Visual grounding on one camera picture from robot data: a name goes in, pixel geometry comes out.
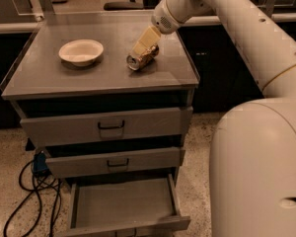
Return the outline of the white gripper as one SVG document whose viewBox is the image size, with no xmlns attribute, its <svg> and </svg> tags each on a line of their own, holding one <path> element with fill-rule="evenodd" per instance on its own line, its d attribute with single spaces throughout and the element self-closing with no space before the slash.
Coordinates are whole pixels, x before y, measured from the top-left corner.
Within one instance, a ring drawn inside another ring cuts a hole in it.
<svg viewBox="0 0 296 237">
<path fill-rule="evenodd" d="M 190 17 L 191 0 L 162 0 L 151 17 L 151 23 L 142 33 L 131 50 L 132 55 L 141 55 L 145 50 L 156 44 L 161 34 L 169 35 L 180 28 Z"/>
</svg>

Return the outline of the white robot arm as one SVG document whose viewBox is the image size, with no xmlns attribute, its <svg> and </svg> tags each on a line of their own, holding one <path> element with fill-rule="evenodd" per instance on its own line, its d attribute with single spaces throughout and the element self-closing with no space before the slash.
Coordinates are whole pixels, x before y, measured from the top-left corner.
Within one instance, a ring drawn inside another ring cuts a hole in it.
<svg viewBox="0 0 296 237">
<path fill-rule="evenodd" d="M 168 35 L 213 10 L 262 93 L 217 123 L 209 160 L 212 237 L 296 237 L 296 41 L 250 0 L 162 0 Z"/>
</svg>

